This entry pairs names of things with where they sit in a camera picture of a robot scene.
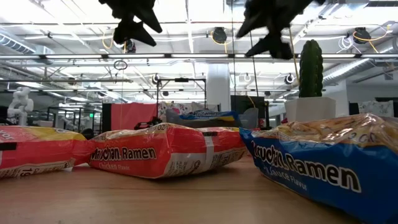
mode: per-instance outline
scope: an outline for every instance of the ramen package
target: ramen package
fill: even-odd
[[[198,110],[179,115],[174,110],[167,109],[166,118],[168,123],[190,128],[241,126],[239,116],[235,111],[215,112],[210,110]]]
[[[240,132],[271,180],[365,223],[398,223],[395,119],[360,114]]]
[[[145,178],[198,174],[239,160],[246,152],[237,128],[193,129],[162,123],[103,133],[91,140],[90,166]]]
[[[78,133],[0,126],[0,178],[51,172],[88,162],[92,147]]]

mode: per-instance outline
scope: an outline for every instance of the white pot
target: white pot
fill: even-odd
[[[329,97],[298,98],[285,103],[287,120],[318,121],[336,117],[336,101]]]

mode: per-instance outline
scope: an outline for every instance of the cactus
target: cactus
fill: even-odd
[[[322,96],[322,73],[322,49],[315,40],[309,40],[301,53],[299,97]]]

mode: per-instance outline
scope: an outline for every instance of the white column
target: white column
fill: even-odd
[[[221,111],[231,110],[228,64],[209,64],[206,81],[207,103],[221,104]]]

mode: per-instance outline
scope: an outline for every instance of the wooden table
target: wooden table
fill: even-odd
[[[250,158],[146,180],[89,167],[0,180],[0,223],[358,223],[263,177]]]

